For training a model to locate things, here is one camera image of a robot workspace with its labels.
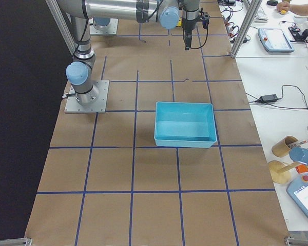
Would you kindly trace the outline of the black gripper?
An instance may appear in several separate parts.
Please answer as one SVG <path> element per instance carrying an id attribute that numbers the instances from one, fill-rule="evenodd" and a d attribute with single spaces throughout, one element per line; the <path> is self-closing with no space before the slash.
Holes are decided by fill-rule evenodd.
<path id="1" fill-rule="evenodd" d="M 197 11 L 183 11 L 182 28 L 185 41 L 185 50 L 191 48 L 192 31 L 197 23 Z"/>

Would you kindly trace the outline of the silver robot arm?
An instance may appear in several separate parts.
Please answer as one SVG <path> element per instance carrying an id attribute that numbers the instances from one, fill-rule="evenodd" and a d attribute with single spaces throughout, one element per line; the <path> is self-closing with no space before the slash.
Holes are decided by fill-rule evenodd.
<path id="1" fill-rule="evenodd" d="M 74 89 L 77 105 L 93 105 L 100 90 L 91 80 L 95 52 L 91 46 L 91 19 L 117 18 L 145 23 L 158 19 L 160 1 L 47 1 L 46 2 L 72 56 L 66 76 Z"/>
<path id="2" fill-rule="evenodd" d="M 210 19 L 209 14 L 200 8 L 199 1 L 87 1 L 86 11 L 89 17 L 156 22 L 168 30 L 181 22 L 185 50 L 193 49 L 192 32 L 197 23 L 208 30 Z"/>

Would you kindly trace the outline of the person's forearm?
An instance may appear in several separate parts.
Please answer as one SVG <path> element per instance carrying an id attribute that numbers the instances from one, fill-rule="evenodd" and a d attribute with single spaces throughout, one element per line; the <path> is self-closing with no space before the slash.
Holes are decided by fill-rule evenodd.
<path id="1" fill-rule="evenodd" d="M 286 12 L 292 12 L 295 15 L 308 16 L 308 4 L 296 5 L 287 1 L 282 1 L 277 4 L 276 9 L 279 12 L 284 10 Z"/>

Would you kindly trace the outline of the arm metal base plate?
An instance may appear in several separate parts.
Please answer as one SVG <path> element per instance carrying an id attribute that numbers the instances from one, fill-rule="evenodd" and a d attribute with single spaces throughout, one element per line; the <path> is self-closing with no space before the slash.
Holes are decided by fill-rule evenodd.
<path id="1" fill-rule="evenodd" d="M 117 34 L 118 19 L 116 18 L 98 18 L 90 20 L 91 36 L 113 36 Z"/>
<path id="2" fill-rule="evenodd" d="M 109 80 L 93 80 L 93 87 L 87 94 L 77 94 L 70 86 L 65 113 L 105 113 L 109 91 Z"/>

